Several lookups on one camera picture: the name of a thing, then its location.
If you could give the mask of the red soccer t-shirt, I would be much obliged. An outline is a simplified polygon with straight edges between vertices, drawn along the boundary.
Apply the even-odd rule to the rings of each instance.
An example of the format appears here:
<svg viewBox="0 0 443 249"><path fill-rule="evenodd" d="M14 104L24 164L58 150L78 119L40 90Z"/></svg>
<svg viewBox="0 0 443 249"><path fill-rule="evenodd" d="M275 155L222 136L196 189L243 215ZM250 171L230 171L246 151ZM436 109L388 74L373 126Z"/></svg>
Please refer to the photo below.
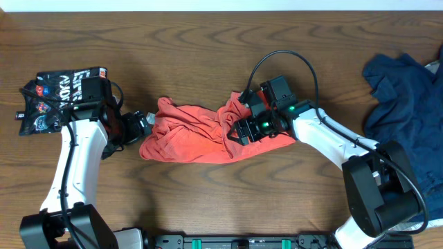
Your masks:
<svg viewBox="0 0 443 249"><path fill-rule="evenodd" d="M177 106L172 98L157 101L152 134L139 149L141 158L172 163L234 163L294 144L287 134L242 146L227 138L233 123L251 114L232 92L216 111L194 105Z"/></svg>

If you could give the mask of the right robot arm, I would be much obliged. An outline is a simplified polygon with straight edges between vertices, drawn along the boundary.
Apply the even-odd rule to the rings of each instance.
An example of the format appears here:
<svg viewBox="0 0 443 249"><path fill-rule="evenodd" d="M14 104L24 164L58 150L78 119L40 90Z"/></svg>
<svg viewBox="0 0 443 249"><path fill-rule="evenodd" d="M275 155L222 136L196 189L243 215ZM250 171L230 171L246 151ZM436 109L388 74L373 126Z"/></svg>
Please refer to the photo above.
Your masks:
<svg viewBox="0 0 443 249"><path fill-rule="evenodd" d="M298 101L283 76L260 90L246 89L239 102L249 116L227 137L242 146L287 134L310 145L342 172L350 218L330 237L299 236L297 248L412 248L401 223L423 211L424 199L405 149L361 137L331 119L310 100Z"/></svg>

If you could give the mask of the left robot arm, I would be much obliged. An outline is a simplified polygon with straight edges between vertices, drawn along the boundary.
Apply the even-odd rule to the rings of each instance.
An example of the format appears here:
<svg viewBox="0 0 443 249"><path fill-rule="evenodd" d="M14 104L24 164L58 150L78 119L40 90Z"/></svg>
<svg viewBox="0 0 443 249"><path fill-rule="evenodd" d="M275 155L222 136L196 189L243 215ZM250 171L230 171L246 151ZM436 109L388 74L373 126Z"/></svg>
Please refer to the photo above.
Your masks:
<svg viewBox="0 0 443 249"><path fill-rule="evenodd" d="M112 231L95 203L100 162L150 135L150 124L141 111L121 113L108 79L84 78L80 86L81 99L61 109L56 99L20 89L57 112L62 126L53 183L40 211L21 220L20 237L26 248L148 248L142 229Z"/></svg>

